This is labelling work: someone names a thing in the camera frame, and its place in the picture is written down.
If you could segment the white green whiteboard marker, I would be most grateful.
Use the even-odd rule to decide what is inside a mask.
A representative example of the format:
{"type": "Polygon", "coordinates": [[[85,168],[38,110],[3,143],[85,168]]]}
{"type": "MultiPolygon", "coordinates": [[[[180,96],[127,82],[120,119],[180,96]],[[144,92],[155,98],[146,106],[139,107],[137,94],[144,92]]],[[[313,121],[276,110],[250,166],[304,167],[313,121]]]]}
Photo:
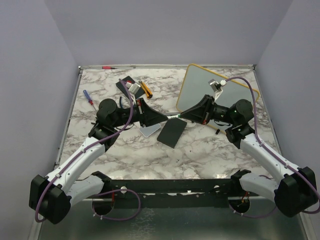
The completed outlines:
{"type": "Polygon", "coordinates": [[[167,115],[167,119],[171,120],[171,119],[178,119],[180,118],[180,114],[169,114],[167,115]]]}

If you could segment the yellow framed whiteboard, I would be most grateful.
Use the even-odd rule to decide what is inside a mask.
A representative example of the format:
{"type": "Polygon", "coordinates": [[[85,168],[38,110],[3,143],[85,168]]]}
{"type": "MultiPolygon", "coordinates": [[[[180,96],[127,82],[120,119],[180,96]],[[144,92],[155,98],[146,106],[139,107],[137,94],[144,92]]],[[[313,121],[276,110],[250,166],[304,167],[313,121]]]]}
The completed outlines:
{"type": "MultiPolygon", "coordinates": [[[[215,80],[220,82],[227,79],[226,76],[217,73],[215,70],[209,70],[196,64],[190,64],[182,82],[180,93],[176,102],[176,109],[183,112],[201,101],[204,95],[214,96],[215,93],[209,85],[209,81],[215,80]]],[[[231,107],[238,100],[246,99],[253,103],[258,101],[260,93],[253,89],[251,94],[247,83],[241,79],[234,79],[222,88],[223,93],[215,101],[218,105],[224,107],[231,107]]]]}

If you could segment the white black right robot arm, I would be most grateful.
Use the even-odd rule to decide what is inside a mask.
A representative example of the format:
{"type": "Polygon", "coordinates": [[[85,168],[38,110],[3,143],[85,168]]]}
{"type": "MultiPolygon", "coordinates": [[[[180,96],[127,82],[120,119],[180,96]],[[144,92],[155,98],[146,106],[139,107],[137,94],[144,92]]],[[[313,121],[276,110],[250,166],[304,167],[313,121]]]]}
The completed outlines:
{"type": "Polygon", "coordinates": [[[267,179],[242,170],[232,176],[233,181],[229,184],[234,195],[255,193],[274,202],[287,217],[306,212],[320,200],[315,173],[309,167],[293,164],[260,139],[257,130],[249,125],[255,116],[254,110],[246,99],[225,107],[206,94],[195,106],[183,111],[180,117],[202,125],[211,120],[230,124],[225,131],[228,141],[254,158],[272,176],[267,179]]]}

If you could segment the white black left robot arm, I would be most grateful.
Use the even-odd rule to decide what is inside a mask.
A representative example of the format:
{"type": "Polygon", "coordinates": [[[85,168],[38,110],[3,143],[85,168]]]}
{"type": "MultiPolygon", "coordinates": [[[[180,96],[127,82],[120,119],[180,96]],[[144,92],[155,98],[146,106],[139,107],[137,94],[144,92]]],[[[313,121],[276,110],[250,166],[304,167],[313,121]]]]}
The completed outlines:
{"type": "Polygon", "coordinates": [[[57,224],[80,201],[93,196],[106,197],[111,190],[106,175],[95,172],[84,180],[79,180],[79,176],[110,149],[128,125],[139,122],[149,127],[167,120],[166,115],[150,108],[143,98],[129,108],[118,107],[111,98],[102,100],[95,124],[79,148],[55,170],[46,176],[37,175],[31,181],[29,207],[35,210],[35,220],[57,224]]]}

